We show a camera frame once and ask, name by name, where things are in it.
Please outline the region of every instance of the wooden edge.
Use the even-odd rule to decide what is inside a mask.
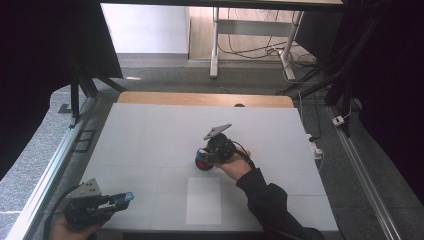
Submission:
[[[131,91],[121,93],[118,103],[223,107],[234,107],[236,104],[242,104],[245,107],[294,107],[292,99],[287,96]]]

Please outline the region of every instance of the black curtain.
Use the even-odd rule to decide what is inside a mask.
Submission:
[[[0,179],[43,121],[51,94],[89,72],[122,78],[98,2],[0,1]]]
[[[394,0],[357,61],[360,120],[424,203],[424,3]]]

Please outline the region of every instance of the white tabletop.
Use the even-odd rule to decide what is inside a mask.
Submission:
[[[104,226],[119,230],[261,231],[244,193],[219,169],[194,164],[211,127],[252,151],[265,180],[284,188],[305,227],[337,231],[297,109],[114,104],[82,181],[135,200]]]

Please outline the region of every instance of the wall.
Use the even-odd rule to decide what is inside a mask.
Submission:
[[[102,4],[117,53],[188,53],[189,8]]]

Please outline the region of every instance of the human hand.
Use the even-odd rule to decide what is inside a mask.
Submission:
[[[246,160],[234,153],[234,155],[226,163],[215,163],[215,167],[222,169],[230,178],[238,181],[244,174],[252,171],[250,165]]]
[[[86,240],[91,234],[97,231],[104,223],[91,225],[84,229],[73,229],[65,217],[57,219],[50,230],[49,240]]]

